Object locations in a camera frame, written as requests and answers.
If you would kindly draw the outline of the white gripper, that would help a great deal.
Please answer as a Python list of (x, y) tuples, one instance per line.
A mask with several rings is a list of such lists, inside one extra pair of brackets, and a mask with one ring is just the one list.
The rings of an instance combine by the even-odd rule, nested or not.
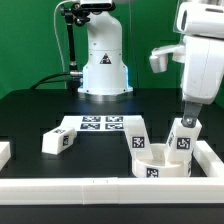
[(224, 76), (224, 41), (185, 36), (182, 95), (185, 102), (182, 125), (194, 128), (201, 104), (211, 104)]

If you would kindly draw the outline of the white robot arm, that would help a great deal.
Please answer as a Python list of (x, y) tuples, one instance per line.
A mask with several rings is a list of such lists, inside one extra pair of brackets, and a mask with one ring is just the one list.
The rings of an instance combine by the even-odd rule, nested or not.
[[(117, 95), (127, 79), (121, 68), (121, 25), (109, 15), (116, 0), (80, 0), (87, 19), (88, 62), (83, 90), (92, 95)], [(182, 125), (193, 128), (201, 107), (213, 102), (224, 77), (224, 0), (179, 0), (174, 30), (181, 41), (152, 50), (155, 73), (169, 60), (184, 65), (181, 88), (185, 102)]]

